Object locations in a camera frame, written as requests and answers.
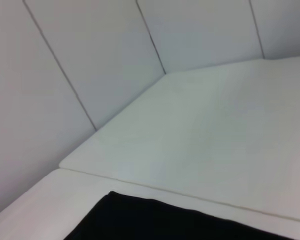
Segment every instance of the white wall panel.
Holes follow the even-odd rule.
[[[0,211],[94,132],[22,1],[0,0]]]
[[[252,0],[265,58],[300,56],[300,0]]]
[[[97,129],[163,76],[135,0],[26,0]]]
[[[262,58],[248,0],[138,0],[167,72]]]

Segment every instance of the black fabric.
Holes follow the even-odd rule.
[[[65,240],[287,240],[166,203],[110,192]]]

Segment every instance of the black cloth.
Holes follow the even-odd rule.
[[[110,192],[65,240],[287,240],[153,199]]]

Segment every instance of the white wall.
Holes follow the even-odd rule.
[[[167,73],[262,58],[249,0],[138,0]]]
[[[97,129],[164,73],[135,0],[26,0]]]
[[[252,0],[265,58],[300,56],[300,0]]]
[[[0,0],[0,211],[94,133],[21,0]]]

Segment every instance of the white surface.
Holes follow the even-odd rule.
[[[94,132],[22,1],[0,0],[0,211]]]
[[[300,57],[166,75],[60,167],[300,219]]]
[[[264,55],[300,56],[300,0],[252,0]]]
[[[167,73],[262,58],[248,0],[138,0]]]
[[[26,0],[97,129],[164,73],[135,0]]]
[[[300,222],[58,169],[0,213],[0,240],[63,240],[110,191],[156,199],[300,240]]]

